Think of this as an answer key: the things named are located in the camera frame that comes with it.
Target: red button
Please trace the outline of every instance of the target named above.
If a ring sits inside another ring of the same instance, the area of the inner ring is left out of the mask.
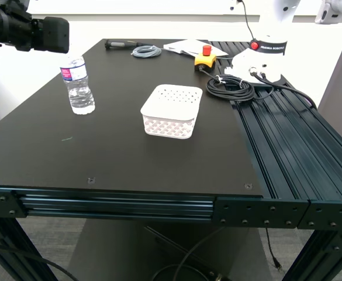
[[[252,42],[251,48],[252,48],[253,50],[258,50],[259,44],[258,44],[257,42]]]
[[[203,46],[203,55],[209,56],[211,54],[212,47],[210,45],[204,45]]]

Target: coiled gray cable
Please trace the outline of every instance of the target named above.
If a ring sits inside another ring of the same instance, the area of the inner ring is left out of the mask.
[[[157,46],[139,46],[133,50],[135,57],[157,57],[161,54],[161,48]]]

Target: bolt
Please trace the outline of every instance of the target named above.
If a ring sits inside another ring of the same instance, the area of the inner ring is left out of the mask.
[[[253,185],[251,183],[245,183],[244,186],[245,186],[245,189],[247,189],[247,190],[253,189]]]
[[[89,177],[88,178],[88,184],[95,184],[95,178],[94,177]]]

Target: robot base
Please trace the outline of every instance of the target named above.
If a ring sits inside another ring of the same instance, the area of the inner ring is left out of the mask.
[[[281,82],[281,61],[283,54],[260,53],[251,49],[236,55],[232,60],[232,68],[226,68],[224,73],[236,76],[253,84],[263,84],[254,76],[252,71],[258,75],[265,73],[267,79],[273,83]]]

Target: table leg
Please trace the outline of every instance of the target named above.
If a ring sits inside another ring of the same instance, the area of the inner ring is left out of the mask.
[[[41,256],[15,218],[0,218],[0,245]],[[0,264],[16,281],[57,281],[46,264],[22,255],[0,250]]]
[[[315,230],[282,281],[331,281],[342,270],[342,233]]]

